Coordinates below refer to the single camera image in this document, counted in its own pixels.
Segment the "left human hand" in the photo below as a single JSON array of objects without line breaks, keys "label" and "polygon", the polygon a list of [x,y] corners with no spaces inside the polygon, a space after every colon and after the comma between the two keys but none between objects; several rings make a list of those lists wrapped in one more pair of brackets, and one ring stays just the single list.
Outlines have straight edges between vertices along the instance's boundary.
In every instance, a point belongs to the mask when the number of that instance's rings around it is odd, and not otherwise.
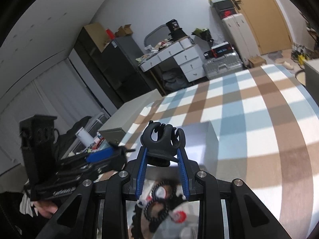
[{"label": "left human hand", "polygon": [[38,213],[48,219],[52,218],[58,210],[58,207],[51,201],[35,201],[33,204]]}]

